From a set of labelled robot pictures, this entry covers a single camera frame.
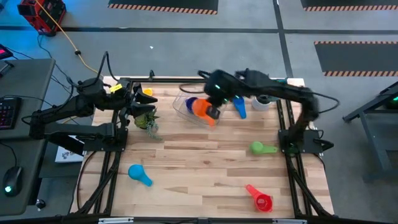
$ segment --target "gray floor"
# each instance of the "gray floor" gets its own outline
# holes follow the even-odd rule
[[[105,50],[109,51],[117,75],[194,76],[198,69],[224,69],[228,72],[258,69],[271,77],[286,77],[279,35],[255,34],[253,29],[276,29],[272,0],[220,0],[217,16],[170,12],[108,9],[108,0],[67,1],[65,27],[133,28],[229,28],[251,29],[250,33],[197,32],[69,32],[87,63],[98,68]],[[0,13],[0,26],[28,26],[17,14],[18,0],[9,0]],[[308,30],[397,30],[398,11],[305,12],[300,0],[279,0],[285,29]],[[38,48],[37,33],[29,30],[1,31],[0,42],[35,58],[47,54]],[[315,122],[325,130],[325,139],[335,147],[325,153],[326,174],[335,213],[345,218],[398,222],[396,181],[365,184],[362,175],[375,170],[363,128],[358,121],[345,124],[341,117],[372,99],[397,78],[324,77],[313,42],[319,40],[398,40],[398,35],[286,35],[293,76],[304,78],[306,86],[341,101],[334,111],[322,114]],[[73,54],[67,39],[58,34],[45,38],[44,47],[74,80],[92,77]],[[55,76],[63,80],[59,71]],[[67,97],[51,83],[46,100],[62,103]],[[332,102],[321,100],[321,107]],[[88,124],[89,119],[78,120]],[[29,208],[23,217],[66,214],[72,199],[75,179],[48,180],[41,196],[49,206],[41,212]]]

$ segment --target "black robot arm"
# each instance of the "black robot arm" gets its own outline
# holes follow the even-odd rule
[[[69,137],[74,135],[86,143],[85,151],[108,149],[113,151],[119,142],[127,138],[126,127],[129,124],[127,117],[131,115],[135,118],[154,110],[155,106],[149,103],[155,103],[157,99],[143,94],[141,84],[133,83],[127,78],[121,78],[116,85],[117,90],[112,93],[107,93],[104,86],[110,87],[95,78],[79,82],[76,87],[77,96],[60,106],[33,112],[30,120],[30,137],[48,139],[69,151],[81,154],[84,144]],[[116,119],[112,123],[99,126],[56,123],[71,116],[91,116],[95,108],[102,111],[113,110],[117,113],[120,127],[116,125]]]
[[[207,79],[205,93],[214,107],[208,110],[209,113],[237,96],[269,95],[301,103],[302,112],[297,122],[289,128],[290,142],[302,140],[306,127],[319,116],[318,100],[309,88],[277,82],[264,73],[249,69],[236,72],[235,76],[222,70],[212,73],[199,71],[199,75]]]

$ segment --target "wooden table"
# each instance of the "wooden table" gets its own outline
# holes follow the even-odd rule
[[[104,82],[115,84],[110,77],[106,77]],[[288,82],[304,85],[300,78],[291,78]],[[119,166],[112,216],[294,216],[284,155],[277,152],[255,156],[249,152],[253,141],[278,146],[277,132],[280,127],[275,103],[269,111],[263,112],[254,111],[250,100],[246,100],[246,119],[241,119],[233,105],[229,104],[216,129],[210,131],[177,116],[172,103],[179,93],[178,83],[143,83],[142,86],[152,88],[154,97],[159,99],[156,103],[157,115],[160,116],[157,119],[158,134],[164,140],[153,140],[145,131],[136,128],[133,122],[130,124],[127,148],[122,153]],[[297,118],[300,105],[292,102],[292,107]],[[111,116],[112,111],[97,110],[93,125],[110,122]],[[83,173],[80,185],[82,204],[98,185],[103,157],[103,152],[97,152]],[[311,154],[303,154],[302,157],[308,187],[324,208],[333,213],[322,163]],[[153,180],[152,187],[129,178],[127,171],[133,164],[144,166]],[[256,211],[251,196],[244,188],[246,184],[252,184],[272,196],[273,212]],[[300,190],[298,195],[300,208],[304,211]],[[107,193],[104,194],[101,211],[106,199]]]

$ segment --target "black mat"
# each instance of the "black mat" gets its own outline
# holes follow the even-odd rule
[[[316,41],[328,77],[398,77],[396,41]]]
[[[215,15],[218,0],[109,0],[109,8]]]
[[[301,0],[305,11],[396,10],[397,0]]]

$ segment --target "desk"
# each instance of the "desk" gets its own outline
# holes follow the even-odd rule
[[[10,60],[10,62],[15,67],[8,70],[0,78],[0,96],[15,94],[43,99],[50,82],[55,60]],[[21,117],[41,109],[42,104],[40,100],[22,99],[15,129],[13,131],[0,131],[0,140],[14,148],[18,165],[24,169],[21,192],[15,197],[6,197],[3,192],[0,193],[0,204],[2,205],[0,215],[20,215],[29,203],[32,188],[37,180],[37,169],[44,151],[45,140],[29,139],[29,126],[22,123]],[[11,151],[4,146],[0,146],[0,152],[0,179],[2,181],[6,171],[14,165],[14,158]]]
[[[115,84],[109,77],[105,83]],[[289,79],[304,85],[302,79]],[[246,100],[247,118],[240,119],[233,105],[228,105],[214,131],[199,127],[177,116],[172,103],[179,93],[178,84],[142,84],[152,88],[156,103],[158,134],[164,140],[150,139],[145,131],[129,126],[127,148],[122,153],[113,201],[112,216],[129,217],[213,217],[273,218],[294,216],[285,157],[282,153],[254,156],[249,152],[253,141],[278,145],[280,129],[276,105],[269,111],[254,111]],[[292,102],[294,115],[300,105]],[[112,111],[96,111],[94,125],[111,121]],[[82,204],[90,197],[101,173],[104,153],[97,152],[81,177]],[[333,213],[328,184],[321,162],[314,155],[303,154],[307,184],[325,209]],[[127,175],[132,164],[142,164],[154,181],[146,187]],[[252,184],[271,195],[274,211],[260,213],[244,186]],[[301,192],[301,208],[304,211]],[[103,197],[103,206],[107,193]],[[76,210],[74,203],[71,212]]]

